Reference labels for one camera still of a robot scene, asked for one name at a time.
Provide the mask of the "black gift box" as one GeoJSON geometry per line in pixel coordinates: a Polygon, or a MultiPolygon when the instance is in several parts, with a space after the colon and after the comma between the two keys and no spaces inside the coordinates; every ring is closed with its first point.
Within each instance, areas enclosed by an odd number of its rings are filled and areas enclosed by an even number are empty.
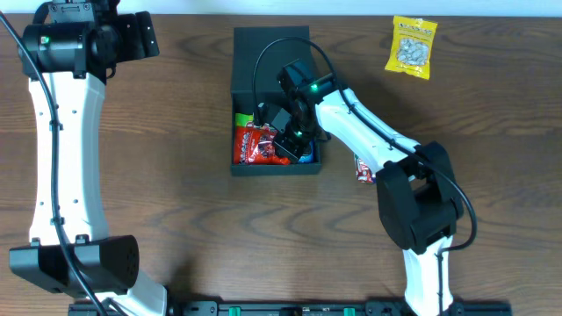
{"type": "Polygon", "coordinates": [[[300,59],[319,76],[313,51],[295,38],[310,38],[307,26],[236,27],[231,76],[232,113],[250,115],[255,110],[252,78],[256,78],[257,99],[290,109],[277,74],[286,64],[300,59]]]}

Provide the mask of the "green red wafer bar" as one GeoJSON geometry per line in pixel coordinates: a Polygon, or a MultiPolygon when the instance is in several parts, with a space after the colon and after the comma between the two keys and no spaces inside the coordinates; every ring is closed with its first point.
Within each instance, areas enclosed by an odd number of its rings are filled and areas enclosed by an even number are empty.
{"type": "Polygon", "coordinates": [[[375,183],[376,179],[373,175],[371,169],[367,164],[359,158],[356,154],[354,155],[354,162],[356,167],[356,177],[360,183],[375,183]]]}

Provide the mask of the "red snack bag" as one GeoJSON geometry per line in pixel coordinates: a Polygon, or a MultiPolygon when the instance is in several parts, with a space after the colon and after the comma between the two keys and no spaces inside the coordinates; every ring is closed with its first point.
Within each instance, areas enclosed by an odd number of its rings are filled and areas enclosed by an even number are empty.
{"type": "Polygon", "coordinates": [[[237,126],[234,134],[233,163],[240,165],[289,165],[290,160],[276,154],[275,129],[237,126]]]}

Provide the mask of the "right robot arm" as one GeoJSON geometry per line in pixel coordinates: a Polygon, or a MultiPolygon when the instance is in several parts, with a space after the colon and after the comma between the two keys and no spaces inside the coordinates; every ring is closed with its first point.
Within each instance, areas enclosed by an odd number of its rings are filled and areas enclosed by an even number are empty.
{"type": "Polygon", "coordinates": [[[317,78],[293,61],[277,81],[292,108],[272,122],[276,153],[297,162],[312,139],[326,132],[362,159],[375,176],[381,223],[403,251],[406,303],[417,315],[446,312],[453,297],[444,251],[463,214],[446,151],[393,130],[352,89],[339,87],[333,74],[317,78]]]}

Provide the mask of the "green Haribo gummy bag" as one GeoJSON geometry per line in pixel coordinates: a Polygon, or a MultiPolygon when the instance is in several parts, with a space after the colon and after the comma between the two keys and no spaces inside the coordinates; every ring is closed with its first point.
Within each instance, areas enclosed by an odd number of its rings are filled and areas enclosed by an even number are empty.
{"type": "Polygon", "coordinates": [[[252,114],[235,113],[234,122],[236,127],[250,127],[253,128],[254,116],[252,114]]]}

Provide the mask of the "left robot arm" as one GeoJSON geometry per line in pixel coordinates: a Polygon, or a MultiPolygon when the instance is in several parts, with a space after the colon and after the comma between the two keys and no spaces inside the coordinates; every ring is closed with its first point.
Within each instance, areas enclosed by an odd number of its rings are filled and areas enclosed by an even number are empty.
{"type": "Polygon", "coordinates": [[[167,315],[166,287],[140,267],[131,235],[113,236],[100,192],[99,125],[108,81],[123,62],[155,57],[147,11],[114,1],[47,1],[14,32],[37,132],[37,191],[28,243],[9,266],[84,315],[167,315]]]}

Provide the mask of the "blue Oreo cookie pack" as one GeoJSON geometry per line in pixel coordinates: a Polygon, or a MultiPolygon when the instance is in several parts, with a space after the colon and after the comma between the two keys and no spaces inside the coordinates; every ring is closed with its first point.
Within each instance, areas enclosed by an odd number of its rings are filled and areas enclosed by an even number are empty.
{"type": "Polygon", "coordinates": [[[299,163],[313,163],[314,160],[314,143],[311,141],[304,149],[303,154],[299,158],[299,163]]]}

